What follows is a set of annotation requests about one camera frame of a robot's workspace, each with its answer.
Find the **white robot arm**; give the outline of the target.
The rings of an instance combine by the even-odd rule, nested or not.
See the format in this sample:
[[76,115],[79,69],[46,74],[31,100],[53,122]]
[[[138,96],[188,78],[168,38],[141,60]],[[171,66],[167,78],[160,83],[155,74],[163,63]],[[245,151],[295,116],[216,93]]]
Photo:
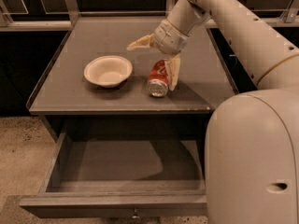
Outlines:
[[128,48],[169,55],[176,82],[179,54],[208,18],[256,88],[224,101],[207,125],[208,224],[299,224],[299,49],[237,0],[178,0]]

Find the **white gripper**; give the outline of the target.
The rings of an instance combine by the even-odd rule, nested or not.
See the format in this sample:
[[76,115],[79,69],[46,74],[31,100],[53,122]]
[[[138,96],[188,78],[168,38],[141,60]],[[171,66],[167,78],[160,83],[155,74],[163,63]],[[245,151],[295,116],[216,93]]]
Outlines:
[[152,35],[145,35],[127,46],[128,51],[155,47],[160,52],[173,55],[164,61],[168,74],[169,89],[173,91],[178,84],[180,55],[189,37],[180,32],[169,20],[162,20]]

